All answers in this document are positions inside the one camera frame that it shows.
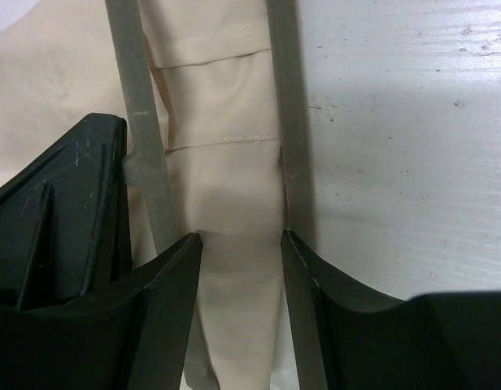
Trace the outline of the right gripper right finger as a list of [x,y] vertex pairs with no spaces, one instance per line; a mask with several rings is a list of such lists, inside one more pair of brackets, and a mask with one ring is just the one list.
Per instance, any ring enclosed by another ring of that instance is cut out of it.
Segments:
[[281,253],[302,389],[501,389],[501,291],[407,301],[360,283],[294,232]]

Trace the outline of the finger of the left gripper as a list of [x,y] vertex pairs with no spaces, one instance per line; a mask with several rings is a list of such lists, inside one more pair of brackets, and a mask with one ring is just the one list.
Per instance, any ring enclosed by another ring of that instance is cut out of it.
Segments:
[[0,188],[0,305],[62,304],[132,270],[127,124],[90,114]]

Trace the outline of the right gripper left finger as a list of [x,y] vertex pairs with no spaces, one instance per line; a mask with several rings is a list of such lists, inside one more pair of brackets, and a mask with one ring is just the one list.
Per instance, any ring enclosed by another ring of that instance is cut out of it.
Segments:
[[177,389],[202,242],[190,233],[64,305],[0,306],[0,389]]

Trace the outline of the beige trousers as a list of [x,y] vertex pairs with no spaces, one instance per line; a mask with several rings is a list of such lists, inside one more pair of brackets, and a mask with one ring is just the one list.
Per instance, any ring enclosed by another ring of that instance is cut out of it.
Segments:
[[[203,241],[181,387],[296,389],[265,3],[139,7],[178,217]],[[40,1],[0,32],[0,187],[90,112],[125,113],[105,4]]]

